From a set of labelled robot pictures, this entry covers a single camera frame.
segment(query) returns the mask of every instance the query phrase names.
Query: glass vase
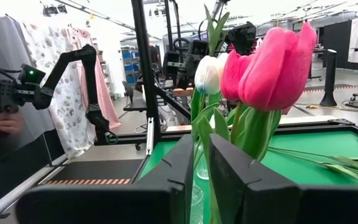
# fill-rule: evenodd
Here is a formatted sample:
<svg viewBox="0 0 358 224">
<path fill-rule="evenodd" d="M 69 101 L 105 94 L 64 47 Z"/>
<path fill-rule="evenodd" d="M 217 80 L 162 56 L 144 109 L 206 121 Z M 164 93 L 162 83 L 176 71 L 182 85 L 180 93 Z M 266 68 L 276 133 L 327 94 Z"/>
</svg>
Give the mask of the glass vase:
<svg viewBox="0 0 358 224">
<path fill-rule="evenodd" d="M 203 224 L 204 192 L 195 184 L 191 192 L 190 224 Z"/>
<path fill-rule="evenodd" d="M 200 156 L 203 152 L 203 146 L 202 145 L 198 146 L 197 150 L 198 150 L 197 155 Z M 198 178 L 203 180 L 209 180 L 208 167 L 206 165 L 206 158 L 204 154 L 201 156 L 201 159 L 196 167 L 196 173 Z"/>
</svg>

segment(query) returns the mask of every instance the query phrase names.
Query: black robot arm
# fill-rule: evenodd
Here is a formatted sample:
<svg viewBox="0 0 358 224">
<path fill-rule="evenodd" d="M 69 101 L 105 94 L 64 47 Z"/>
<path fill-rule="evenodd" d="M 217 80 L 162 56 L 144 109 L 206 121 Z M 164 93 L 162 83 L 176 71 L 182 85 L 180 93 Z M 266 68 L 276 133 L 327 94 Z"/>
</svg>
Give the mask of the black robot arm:
<svg viewBox="0 0 358 224">
<path fill-rule="evenodd" d="M 23 106 L 26 102 L 32 103 L 37 110 L 48 108 L 67 65 L 78 60 L 81 60 L 85 70 L 86 89 L 88 91 L 89 104 L 86 117 L 91 124 L 95 125 L 99 144 L 115 144 L 117 137 L 109 131 L 109 121 L 103 117 L 98 104 L 94 72 L 96 50 L 90 45 L 85 45 L 80 50 L 62 53 L 42 87 L 40 87 L 40 82 L 45 73 L 34 67 L 23 64 L 21 71 L 0 68 L 0 73 L 10 79 L 0 80 L 0 113 L 16 113 L 19 106 Z M 16 72 L 20 72 L 20 84 L 8 74 Z"/>
</svg>

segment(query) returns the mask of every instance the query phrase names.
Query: blue storage bin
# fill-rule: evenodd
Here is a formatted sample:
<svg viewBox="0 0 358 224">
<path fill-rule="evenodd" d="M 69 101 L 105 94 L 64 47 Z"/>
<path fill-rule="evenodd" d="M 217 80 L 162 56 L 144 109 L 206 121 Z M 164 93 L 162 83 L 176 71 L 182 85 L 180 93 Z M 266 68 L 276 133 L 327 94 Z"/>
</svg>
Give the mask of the blue storage bin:
<svg viewBox="0 0 358 224">
<path fill-rule="evenodd" d="M 127 83 L 135 83 L 135 77 L 127 76 Z"/>
<path fill-rule="evenodd" d="M 134 68 L 134 71 L 139 71 L 139 64 L 138 63 L 133 64 L 132 67 Z"/>
<path fill-rule="evenodd" d="M 130 52 L 123 52 L 122 58 L 132 58 L 132 54 Z"/>
<path fill-rule="evenodd" d="M 134 69 L 134 66 L 133 66 L 133 65 L 125 65 L 125 66 L 124 66 L 124 70 L 125 70 L 125 71 L 133 71 L 133 69 Z"/>
</svg>

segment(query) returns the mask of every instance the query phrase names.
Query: green mat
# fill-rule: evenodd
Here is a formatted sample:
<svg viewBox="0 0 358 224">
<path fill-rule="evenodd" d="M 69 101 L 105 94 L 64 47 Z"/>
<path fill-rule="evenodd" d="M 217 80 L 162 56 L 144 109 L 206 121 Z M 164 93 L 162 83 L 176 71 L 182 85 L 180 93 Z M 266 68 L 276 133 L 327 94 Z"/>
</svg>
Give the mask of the green mat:
<svg viewBox="0 0 358 224">
<path fill-rule="evenodd" d="M 160 142 L 146 163 L 141 177 L 152 170 L 161 158 L 175 146 L 176 142 Z M 288 134 L 274 136 L 271 146 L 285 149 L 314 152 L 329 156 L 358 157 L 358 135 L 351 131 L 331 133 Z M 324 158 L 301 155 L 309 159 L 324 162 Z M 335 174 L 312 162 L 268 152 L 262 163 L 298 184 L 338 184 L 358 185 L 358 180 L 345 175 Z M 209 223 L 209 186 L 207 180 L 201 180 L 194 174 L 195 184 L 204 192 L 204 223 Z"/>
</svg>

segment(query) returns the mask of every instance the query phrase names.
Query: tulip petal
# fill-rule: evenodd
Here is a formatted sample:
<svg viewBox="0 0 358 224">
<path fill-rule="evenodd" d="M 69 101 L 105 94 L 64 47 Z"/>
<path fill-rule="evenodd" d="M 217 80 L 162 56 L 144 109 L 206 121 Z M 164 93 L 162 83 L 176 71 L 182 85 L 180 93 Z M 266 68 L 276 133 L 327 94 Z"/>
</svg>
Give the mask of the tulip petal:
<svg viewBox="0 0 358 224">
<path fill-rule="evenodd" d="M 270 99 L 270 108 L 284 109 L 299 99 L 305 89 L 315 45 L 316 32 L 306 23 L 298 34 L 296 47 L 284 61 Z"/>
<path fill-rule="evenodd" d="M 228 53 L 223 53 L 223 54 L 220 54 L 218 56 L 218 64 L 217 64 L 217 68 L 218 68 L 218 73 L 219 73 L 219 76 L 222 77 L 222 74 L 223 74 L 223 70 L 224 70 L 224 66 L 226 64 L 226 61 L 227 61 L 227 58 L 229 57 L 229 54 Z"/>
<path fill-rule="evenodd" d="M 220 75 L 216 57 L 205 56 L 198 64 L 194 83 L 201 94 L 216 94 L 219 92 Z"/>
<path fill-rule="evenodd" d="M 289 106 L 289 107 L 287 107 L 287 108 L 284 108 L 283 109 L 283 114 L 284 115 L 287 115 L 288 114 L 288 112 L 290 112 L 290 109 L 292 108 L 292 106 Z"/>
<path fill-rule="evenodd" d="M 283 62 L 296 40 L 296 34 L 292 31 L 281 28 L 268 31 L 239 84 L 239 96 L 245 104 L 268 110 Z"/>
<path fill-rule="evenodd" d="M 227 57 L 221 79 L 221 91 L 223 97 L 230 101 L 238 101 L 238 86 L 245 70 L 250 64 L 254 55 L 240 56 L 232 50 Z"/>
</svg>

